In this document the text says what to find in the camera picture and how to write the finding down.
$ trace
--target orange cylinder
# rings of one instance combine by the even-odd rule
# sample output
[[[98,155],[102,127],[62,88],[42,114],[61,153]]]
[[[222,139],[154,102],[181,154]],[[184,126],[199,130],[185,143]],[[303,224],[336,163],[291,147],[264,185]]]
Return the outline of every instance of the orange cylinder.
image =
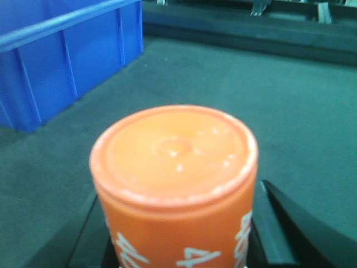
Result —
[[[147,109],[98,138],[90,168],[123,268],[244,267],[258,146],[240,120]]]

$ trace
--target blue bin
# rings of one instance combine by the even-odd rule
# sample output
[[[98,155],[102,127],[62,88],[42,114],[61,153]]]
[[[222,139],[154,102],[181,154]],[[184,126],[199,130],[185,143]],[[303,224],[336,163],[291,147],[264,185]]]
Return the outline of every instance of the blue bin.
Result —
[[[33,132],[142,52],[141,0],[1,0],[0,125]]]

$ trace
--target gray carpet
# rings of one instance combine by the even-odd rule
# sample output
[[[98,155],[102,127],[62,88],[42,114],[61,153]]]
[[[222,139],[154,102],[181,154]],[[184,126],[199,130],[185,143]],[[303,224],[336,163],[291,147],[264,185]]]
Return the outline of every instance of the gray carpet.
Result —
[[[259,178],[357,240],[356,71],[146,37],[141,58],[37,132],[0,128],[0,267],[21,267],[88,196],[101,132],[173,103],[242,119],[259,142]]]

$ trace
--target round lid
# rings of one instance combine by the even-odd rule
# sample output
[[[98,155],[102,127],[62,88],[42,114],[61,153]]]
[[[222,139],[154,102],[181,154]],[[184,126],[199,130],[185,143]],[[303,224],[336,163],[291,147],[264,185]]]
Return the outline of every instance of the round lid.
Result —
[[[90,157],[97,188],[140,207],[204,204],[236,190],[257,162],[240,120],[200,106],[163,106],[109,127]]]

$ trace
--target printed number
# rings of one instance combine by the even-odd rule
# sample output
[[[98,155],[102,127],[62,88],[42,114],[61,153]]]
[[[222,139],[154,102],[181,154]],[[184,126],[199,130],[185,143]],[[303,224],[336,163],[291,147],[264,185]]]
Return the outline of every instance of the printed number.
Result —
[[[245,265],[245,259],[247,258],[248,251],[248,237],[250,233],[250,219],[252,217],[252,211],[248,212],[242,217],[240,222],[240,231],[235,236],[238,243],[234,249],[234,258],[237,260],[235,268],[243,268]]]
[[[138,251],[125,239],[125,237],[118,233],[117,245],[121,248],[120,258],[124,268],[140,268],[134,261],[134,259],[142,261],[146,264],[150,263],[149,260],[141,256]]]
[[[193,266],[196,264],[201,264],[201,263],[210,261],[210,260],[217,258],[218,256],[221,255],[220,251],[209,252],[209,251],[205,251],[205,250],[197,250],[197,249],[191,248],[191,247],[185,248],[184,253],[185,253],[185,260],[177,261],[176,262],[177,267],[193,268]],[[196,255],[199,257],[196,259],[192,259],[193,255]]]

